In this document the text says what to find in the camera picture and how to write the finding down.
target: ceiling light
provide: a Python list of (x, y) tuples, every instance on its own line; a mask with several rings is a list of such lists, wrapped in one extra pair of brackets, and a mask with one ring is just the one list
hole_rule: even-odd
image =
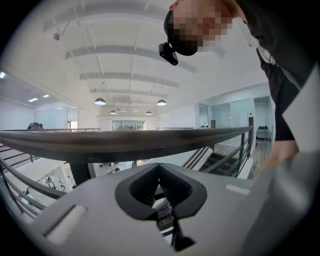
[(164, 99), (160, 99), (157, 103), (158, 106), (165, 106), (167, 105), (166, 101)]
[(35, 102), (37, 100), (38, 100), (37, 98), (33, 98), (33, 99), (28, 100), (28, 102)]
[(94, 104), (96, 105), (106, 105), (106, 102), (103, 98), (97, 98), (95, 101), (94, 101)]

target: floor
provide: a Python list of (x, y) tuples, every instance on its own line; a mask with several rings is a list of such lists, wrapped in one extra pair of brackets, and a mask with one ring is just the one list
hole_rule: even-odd
[[(214, 152), (227, 156), (236, 148), (237, 146), (219, 143), (214, 146)], [(250, 173), (248, 177), (249, 179), (254, 179), (258, 175), (261, 167), (263, 166), (268, 155), (270, 154), (271, 149), (272, 149), (272, 141), (267, 141), (264, 139), (256, 140), (256, 146), (255, 146), (255, 149), (252, 151), (252, 155), (251, 155), (251, 157), (253, 158), (252, 171), (254, 173), (253, 172)]]

